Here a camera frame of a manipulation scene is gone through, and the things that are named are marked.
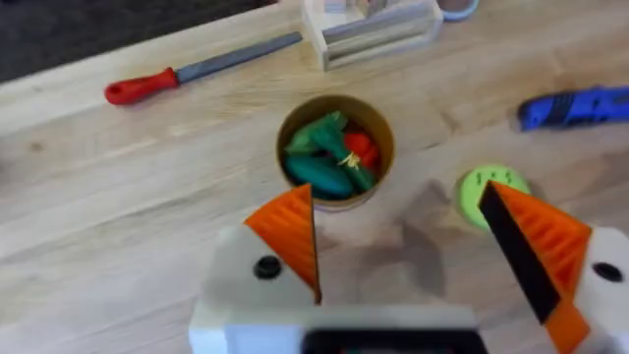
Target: red toy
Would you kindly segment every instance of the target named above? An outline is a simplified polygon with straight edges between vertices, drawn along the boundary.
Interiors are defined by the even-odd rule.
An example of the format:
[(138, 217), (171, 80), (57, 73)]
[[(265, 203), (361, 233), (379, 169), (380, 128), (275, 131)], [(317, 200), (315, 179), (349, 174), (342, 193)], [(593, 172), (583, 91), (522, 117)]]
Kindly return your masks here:
[(375, 171), (379, 152), (377, 145), (364, 133), (345, 134), (345, 146), (361, 158), (363, 165), (371, 171)]

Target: black screw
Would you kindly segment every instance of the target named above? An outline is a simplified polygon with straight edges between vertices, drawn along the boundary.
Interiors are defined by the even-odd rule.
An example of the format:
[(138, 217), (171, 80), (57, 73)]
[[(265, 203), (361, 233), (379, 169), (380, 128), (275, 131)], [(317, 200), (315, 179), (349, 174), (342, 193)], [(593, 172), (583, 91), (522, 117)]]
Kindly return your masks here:
[(260, 280), (272, 280), (282, 272), (282, 263), (275, 256), (264, 256), (254, 266), (254, 275)]
[(601, 278), (611, 282), (623, 282), (624, 276), (622, 271), (615, 265), (610, 265), (605, 262), (597, 262), (592, 265), (594, 272)]

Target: green toy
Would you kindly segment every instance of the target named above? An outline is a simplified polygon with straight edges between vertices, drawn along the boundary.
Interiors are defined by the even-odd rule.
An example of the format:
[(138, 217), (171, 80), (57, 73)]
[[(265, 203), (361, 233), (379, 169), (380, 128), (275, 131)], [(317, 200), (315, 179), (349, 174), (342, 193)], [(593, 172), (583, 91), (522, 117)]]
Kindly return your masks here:
[(319, 147), (327, 150), (336, 158), (338, 164), (343, 166), (343, 170), (360, 192), (373, 188), (375, 184), (373, 174), (361, 163), (361, 159), (345, 146), (343, 133), (334, 125), (327, 124), (316, 127), (312, 130), (311, 137)]
[(346, 199), (354, 194), (352, 182), (331, 156), (289, 155), (284, 166), (297, 182), (313, 185), (318, 198)]
[(488, 164), (470, 171), (459, 187), (459, 206), (470, 222), (485, 230), (489, 230), (489, 225), (479, 210), (479, 200), (487, 181), (496, 181), (520, 192), (531, 194), (531, 189), (524, 177), (509, 167)]
[(347, 125), (347, 118), (339, 111), (326, 114), (323, 118), (317, 119), (295, 133), (291, 143), (285, 148), (290, 154), (314, 153), (320, 150), (313, 141), (313, 132), (319, 127), (330, 127), (337, 131), (342, 131)]

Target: dark floor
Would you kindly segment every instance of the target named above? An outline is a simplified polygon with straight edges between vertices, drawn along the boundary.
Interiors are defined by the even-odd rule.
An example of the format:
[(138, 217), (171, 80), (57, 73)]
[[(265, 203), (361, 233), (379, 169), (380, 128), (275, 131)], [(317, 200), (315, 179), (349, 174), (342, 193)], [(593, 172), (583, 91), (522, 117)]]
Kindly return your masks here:
[(274, 0), (0, 0), (0, 83)]

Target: blue tool handle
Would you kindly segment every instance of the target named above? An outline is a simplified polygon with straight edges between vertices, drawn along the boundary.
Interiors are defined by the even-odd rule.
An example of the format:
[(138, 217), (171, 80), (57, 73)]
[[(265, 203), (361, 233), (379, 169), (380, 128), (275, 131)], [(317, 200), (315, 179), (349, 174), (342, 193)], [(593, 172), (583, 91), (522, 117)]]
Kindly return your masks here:
[(629, 122), (629, 87), (590, 88), (533, 98), (520, 105), (518, 118), (523, 131)]

